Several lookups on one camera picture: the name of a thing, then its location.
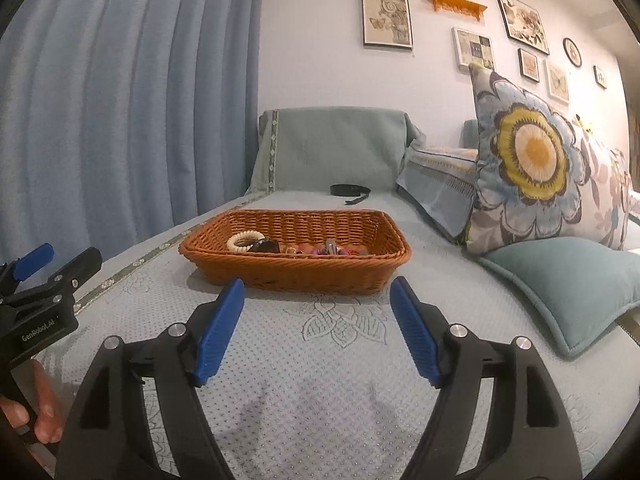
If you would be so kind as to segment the black watch band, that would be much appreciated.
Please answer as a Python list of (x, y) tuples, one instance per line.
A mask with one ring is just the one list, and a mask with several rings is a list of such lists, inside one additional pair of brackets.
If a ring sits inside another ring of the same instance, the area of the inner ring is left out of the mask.
[(259, 240), (254, 240), (248, 251), (254, 252), (254, 254), (278, 254), (280, 252), (280, 244), (272, 238), (263, 237)]

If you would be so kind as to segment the pink star hair clip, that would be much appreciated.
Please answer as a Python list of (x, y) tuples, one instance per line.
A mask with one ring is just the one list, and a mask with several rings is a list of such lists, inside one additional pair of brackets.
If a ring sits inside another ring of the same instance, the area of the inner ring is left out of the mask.
[(284, 252), (288, 255), (303, 255), (308, 254), (309, 249), (307, 247), (300, 247), (298, 245), (285, 246)]

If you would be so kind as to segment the silver hair clip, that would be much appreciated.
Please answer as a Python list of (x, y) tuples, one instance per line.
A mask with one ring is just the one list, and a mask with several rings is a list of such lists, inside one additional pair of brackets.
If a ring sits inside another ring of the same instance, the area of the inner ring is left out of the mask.
[(326, 253), (328, 255), (338, 255), (340, 251), (341, 249), (337, 246), (336, 240), (333, 238), (326, 240)]

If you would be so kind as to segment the teal cushion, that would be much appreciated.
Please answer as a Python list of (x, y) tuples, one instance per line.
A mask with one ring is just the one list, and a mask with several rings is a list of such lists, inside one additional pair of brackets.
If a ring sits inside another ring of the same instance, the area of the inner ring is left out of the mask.
[(558, 237), (501, 247), (478, 262), (521, 291), (567, 359), (639, 307), (638, 252)]

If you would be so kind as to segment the blue curtain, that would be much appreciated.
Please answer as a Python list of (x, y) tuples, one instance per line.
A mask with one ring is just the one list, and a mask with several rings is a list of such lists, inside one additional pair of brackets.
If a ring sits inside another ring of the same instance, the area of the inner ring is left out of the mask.
[(113, 257), (247, 189), (262, 0), (23, 0), (1, 37), (1, 255)]

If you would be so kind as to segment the orange wicker basket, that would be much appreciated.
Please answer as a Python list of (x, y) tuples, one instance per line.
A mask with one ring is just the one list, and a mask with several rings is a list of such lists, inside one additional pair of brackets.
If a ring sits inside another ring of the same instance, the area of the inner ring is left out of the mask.
[[(280, 244), (278, 254), (232, 252), (232, 236), (256, 231)], [(326, 253), (333, 238), (341, 249)], [(288, 255), (285, 246), (307, 247)], [(371, 209), (231, 209), (208, 220), (179, 245), (213, 284), (240, 278), (248, 287), (344, 296), (380, 292), (411, 258), (411, 248), (386, 212)]]

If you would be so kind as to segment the floral flower pillow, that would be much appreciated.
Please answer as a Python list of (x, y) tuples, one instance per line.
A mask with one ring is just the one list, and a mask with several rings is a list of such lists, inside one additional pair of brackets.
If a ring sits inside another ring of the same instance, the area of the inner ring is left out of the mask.
[(494, 70), (474, 63), (470, 76), (478, 141), (468, 252), (562, 236), (622, 249), (631, 191), (623, 153)]

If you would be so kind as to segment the blue patterned pillow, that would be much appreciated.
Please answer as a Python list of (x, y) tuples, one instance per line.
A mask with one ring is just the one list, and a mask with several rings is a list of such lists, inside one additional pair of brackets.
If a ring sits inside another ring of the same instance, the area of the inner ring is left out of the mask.
[(477, 150), (411, 144), (397, 185), (451, 243), (462, 240), (475, 196)]

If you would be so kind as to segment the teal headboard cover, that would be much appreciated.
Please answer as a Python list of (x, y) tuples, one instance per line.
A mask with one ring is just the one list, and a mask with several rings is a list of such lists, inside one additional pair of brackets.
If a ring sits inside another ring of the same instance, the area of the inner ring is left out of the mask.
[(251, 193), (328, 192), (334, 184), (390, 191), (424, 133), (401, 110), (337, 106), (267, 110), (259, 118)]

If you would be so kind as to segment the butterfly small framed picture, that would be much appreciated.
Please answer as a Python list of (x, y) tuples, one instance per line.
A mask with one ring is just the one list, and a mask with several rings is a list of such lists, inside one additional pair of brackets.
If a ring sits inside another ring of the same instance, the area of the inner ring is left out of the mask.
[(567, 72), (564, 68), (550, 60), (544, 61), (544, 67), (547, 73), (549, 96), (563, 104), (570, 104)]

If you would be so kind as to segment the white framed patchwork picture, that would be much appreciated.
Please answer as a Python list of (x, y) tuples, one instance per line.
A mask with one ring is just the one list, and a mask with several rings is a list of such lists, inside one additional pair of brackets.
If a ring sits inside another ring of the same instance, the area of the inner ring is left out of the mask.
[(460, 68), (467, 70), (471, 64), (480, 64), (488, 70), (495, 68), (494, 52), (489, 37), (457, 27), (452, 29), (452, 36)]

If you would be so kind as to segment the floral framed picture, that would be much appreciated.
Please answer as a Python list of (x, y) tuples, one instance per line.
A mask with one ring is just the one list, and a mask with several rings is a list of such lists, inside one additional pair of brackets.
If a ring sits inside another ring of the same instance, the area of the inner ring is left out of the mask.
[(539, 12), (521, 0), (497, 1), (508, 37), (549, 55), (548, 39)]

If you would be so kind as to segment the tiny square wall frame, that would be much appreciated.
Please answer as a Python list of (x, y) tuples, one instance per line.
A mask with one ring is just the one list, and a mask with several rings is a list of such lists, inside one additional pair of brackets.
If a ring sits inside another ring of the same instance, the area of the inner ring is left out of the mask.
[(601, 70), (599, 66), (597, 65), (593, 66), (593, 73), (594, 73), (594, 79), (596, 80), (597, 85), (602, 89), (608, 88), (605, 74), (603, 73), (603, 70)]

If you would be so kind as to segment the orange wall shelf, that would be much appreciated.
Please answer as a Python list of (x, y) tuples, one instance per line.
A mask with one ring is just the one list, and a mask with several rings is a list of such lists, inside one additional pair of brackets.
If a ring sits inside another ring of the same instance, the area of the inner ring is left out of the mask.
[(484, 18), (487, 6), (471, 0), (427, 0), (433, 6), (435, 12), (447, 11), (454, 12), (475, 18), (480, 22)]

